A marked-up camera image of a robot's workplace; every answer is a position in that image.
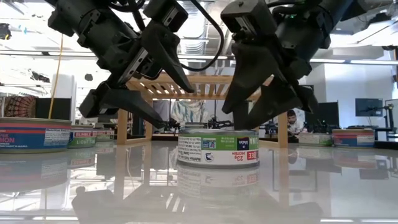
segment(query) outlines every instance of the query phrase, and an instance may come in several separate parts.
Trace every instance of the monitor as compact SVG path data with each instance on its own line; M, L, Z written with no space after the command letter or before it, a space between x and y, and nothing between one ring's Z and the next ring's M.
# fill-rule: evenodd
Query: monitor
M355 116L357 117L383 116L383 99L370 99L370 98L355 99Z
M328 125L340 126L338 102L319 103L314 114L305 113L305 121L310 125L325 121Z

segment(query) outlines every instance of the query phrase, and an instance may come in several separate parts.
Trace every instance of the tuna can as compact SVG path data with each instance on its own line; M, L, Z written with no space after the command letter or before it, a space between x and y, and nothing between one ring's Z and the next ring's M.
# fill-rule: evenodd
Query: tuna can
M97 130L92 126L73 125L70 131L68 148L78 149L94 147L97 138Z
M309 146L332 146L331 134L300 133L298 143Z
M114 130L99 129L97 132L97 142L113 141Z
M259 164L257 131L184 129L178 135L178 161L208 168L242 168Z
M1 153L43 153L67 148L71 121L0 118Z
M333 144L339 147L374 146L374 131L372 129L336 129L333 130Z

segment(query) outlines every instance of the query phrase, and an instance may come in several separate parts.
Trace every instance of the nutrition label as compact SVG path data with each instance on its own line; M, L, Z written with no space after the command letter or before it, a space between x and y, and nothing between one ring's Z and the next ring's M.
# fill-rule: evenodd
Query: nutrition label
M185 161L201 162L201 138L179 137L178 158Z
M358 144L366 144L366 143L374 143L374 136L373 135L362 135L356 137Z
M57 146L69 141L70 130L68 129L46 129L44 146Z

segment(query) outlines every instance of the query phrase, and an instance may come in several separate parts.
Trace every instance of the man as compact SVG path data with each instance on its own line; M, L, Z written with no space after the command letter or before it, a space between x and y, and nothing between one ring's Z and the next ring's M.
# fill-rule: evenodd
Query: man
M296 112L294 110L289 110L287 112L287 122L288 129L291 133L297 134L303 129L302 124L297 121Z

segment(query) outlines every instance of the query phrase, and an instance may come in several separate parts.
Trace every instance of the black cable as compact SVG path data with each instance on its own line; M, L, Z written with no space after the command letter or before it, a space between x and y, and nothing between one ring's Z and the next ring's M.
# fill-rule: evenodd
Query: black cable
M136 3L136 0L127 0L127 1L129 3L130 9L132 11L132 16L134 17L134 20L136 21L138 28L141 31L144 31L145 24L144 24L144 20L142 19L141 13L139 12L139 5ZM143 6L145 3L145 0L142 0L140 3Z
M200 5L200 3L197 0L190 0L192 2L192 4L198 8L198 10L202 13L202 15L214 26L214 28L217 30L218 34L220 35L220 46L218 47L218 51L216 53L216 55L214 56L214 58L207 64L205 65L203 68L191 68L187 65L181 64L181 66L189 71L193 71L193 72L200 72L200 71L204 71L207 68L210 68L210 66L212 66L218 59L218 57L220 56L221 52L223 51L223 47L224 47L224 33L221 30L221 27L217 24L216 21L214 21L214 19L206 12L206 10Z

